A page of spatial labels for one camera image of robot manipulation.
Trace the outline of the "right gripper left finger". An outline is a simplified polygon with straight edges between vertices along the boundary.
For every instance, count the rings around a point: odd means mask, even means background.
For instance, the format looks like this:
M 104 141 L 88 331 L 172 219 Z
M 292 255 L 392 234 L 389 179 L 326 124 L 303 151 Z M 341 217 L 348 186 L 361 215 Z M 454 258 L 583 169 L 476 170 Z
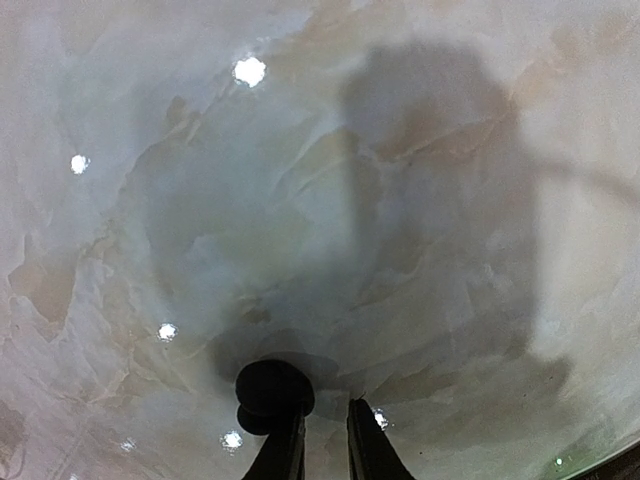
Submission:
M 284 415 L 257 416 L 242 409 L 242 428 L 265 436 L 244 480 L 296 480 L 305 478 L 305 415 L 302 404 Z

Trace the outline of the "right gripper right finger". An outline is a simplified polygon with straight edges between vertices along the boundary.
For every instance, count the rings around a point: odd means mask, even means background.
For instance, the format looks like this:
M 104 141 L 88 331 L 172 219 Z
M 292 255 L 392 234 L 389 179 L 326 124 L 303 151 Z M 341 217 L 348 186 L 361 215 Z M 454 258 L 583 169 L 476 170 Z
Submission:
M 414 480 L 364 399 L 349 401 L 347 432 L 351 479 Z

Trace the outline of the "black earbud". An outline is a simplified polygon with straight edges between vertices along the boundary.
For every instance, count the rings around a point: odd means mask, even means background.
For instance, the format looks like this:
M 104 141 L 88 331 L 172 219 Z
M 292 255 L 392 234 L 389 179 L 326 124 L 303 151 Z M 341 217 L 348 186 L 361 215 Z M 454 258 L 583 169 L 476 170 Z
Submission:
M 309 415 L 315 394 L 309 378 L 290 363 L 265 359 L 246 365 L 235 382 L 237 420 L 248 433 L 264 436 L 289 416 Z

